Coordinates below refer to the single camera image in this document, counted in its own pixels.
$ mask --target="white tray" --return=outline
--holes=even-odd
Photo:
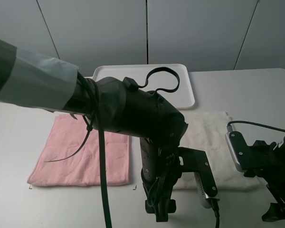
[[[180,76],[180,87],[174,93],[158,91],[177,109],[191,108],[195,99],[189,80],[187,68],[182,64],[154,64],[154,65],[124,65],[124,66],[100,66],[94,74],[93,80],[98,81],[104,77],[114,77],[123,80],[125,77],[133,78],[138,85],[145,84],[147,74],[157,67],[169,67]],[[175,76],[168,72],[158,72],[150,76],[149,84],[144,91],[155,90],[157,88],[173,89],[177,85]]]

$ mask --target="pink towel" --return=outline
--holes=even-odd
[[[86,124],[70,115],[59,115],[41,156],[28,178],[35,186],[99,185],[98,131],[93,130],[81,151],[73,157],[57,162],[44,162],[65,158],[73,154],[86,135]],[[105,132],[105,160],[107,185],[129,183],[130,137]]]

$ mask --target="white table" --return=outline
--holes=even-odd
[[[263,69],[190,73],[196,111],[227,111],[237,120],[285,128],[285,70]],[[105,227],[100,188],[54,187],[29,190],[27,177],[44,147],[54,114],[0,104],[0,228]],[[283,133],[236,125],[249,144],[279,141]],[[211,209],[204,209],[195,191],[176,191],[177,211],[169,222],[156,223],[144,210],[139,140],[133,139],[131,185],[109,187],[114,228],[214,228]],[[285,221],[262,222],[274,202],[265,189],[220,192],[221,227],[285,227]]]

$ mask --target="cream towel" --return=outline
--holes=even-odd
[[[180,146],[205,151],[219,190],[250,190],[260,186],[257,178],[247,178],[236,170],[225,140],[227,123],[225,112],[195,112],[183,110],[189,127]],[[174,189],[195,189],[193,173],[183,173]]]

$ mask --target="black cable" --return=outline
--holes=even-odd
[[[219,228],[219,217],[216,217],[217,218],[217,221],[216,221],[216,224],[215,224],[215,228]]]
[[[147,195],[147,204],[148,204],[149,207],[154,207],[155,206],[155,200],[152,201],[152,198],[153,198],[152,196],[154,195],[154,188],[155,188],[155,186],[158,185],[158,181],[159,181],[159,178],[157,178],[155,180],[155,182],[153,183],[153,185],[149,189],[149,192],[148,192],[148,195]]]
[[[174,70],[172,70],[172,69],[170,69],[170,68],[167,68],[167,67],[165,67],[165,66],[163,66],[163,67],[158,67],[158,68],[155,68],[155,69],[153,69],[152,71],[150,71],[150,72],[147,74],[145,84],[144,84],[144,85],[139,85],[138,88],[140,88],[140,89],[145,88],[145,87],[148,85],[148,83],[149,83],[149,77],[150,77],[152,74],[157,73],[157,72],[161,72],[161,71],[166,71],[166,72],[168,72],[168,73],[174,75],[174,76],[176,77],[176,79],[177,79],[177,86],[176,86],[174,89],[158,88],[158,89],[156,89],[155,91],[157,92],[157,91],[159,91],[159,90],[162,90],[162,91],[165,91],[165,92],[167,92],[167,93],[174,93],[175,91],[177,91],[178,88],[180,87],[180,76],[179,76]]]
[[[52,161],[44,161],[44,162],[58,162],[58,161],[62,161],[62,160],[65,160],[65,159],[68,159],[70,157],[73,157],[75,154],[77,154],[82,148],[83,146],[85,145],[89,135],[90,135],[90,130],[87,131],[86,135],[85,135],[85,139],[83,140],[83,142],[81,143],[80,147],[75,151],[75,153],[73,153],[72,155],[66,157],[66,158],[63,158],[63,159],[58,159],[58,160],[52,160]]]
[[[106,187],[106,170],[105,170],[105,133],[102,126],[101,116],[99,113],[99,106],[98,106],[98,96],[99,91],[98,87],[95,81],[91,79],[87,79],[89,82],[92,82],[92,84],[95,87],[95,96],[92,94],[91,87],[88,85],[87,81],[83,76],[82,77],[82,83],[86,87],[86,91],[90,97],[90,99],[94,99],[95,101],[95,117],[98,125],[98,140],[99,140],[99,166],[100,166],[100,189],[101,189],[101,197],[103,202],[103,210],[104,210],[104,221],[105,226],[107,228],[112,228],[112,222],[111,222],[111,215],[110,215],[110,207],[109,207],[109,199],[108,199],[108,191]]]
[[[86,117],[85,116],[82,116],[83,117],[83,119],[84,119],[84,121],[85,121],[85,123],[86,123],[86,125],[87,126],[90,126],[91,125],[91,123],[93,123],[93,121],[91,121],[90,123],[87,121],[87,119],[86,119]]]
[[[272,126],[268,126],[268,125],[264,125],[264,124],[260,124],[260,123],[254,123],[254,122],[249,122],[249,121],[230,121],[227,126],[231,126],[231,124],[250,124],[250,125],[255,125],[255,126],[259,126],[259,127],[264,127],[264,128],[268,128],[271,130],[276,130],[279,132],[285,132],[285,129],[281,129],[281,128],[276,128],[276,127],[272,127]]]
[[[156,191],[156,194],[155,194],[155,199],[154,199],[154,202],[153,202],[154,205],[157,205],[159,203],[160,196],[162,195],[162,188],[164,186],[166,176],[167,175],[163,175],[163,176],[160,177],[160,180],[159,180],[158,186],[157,186],[157,191]]]
[[[219,228],[219,204],[217,199],[209,199],[209,203],[214,211],[214,215],[216,218],[215,228]]]

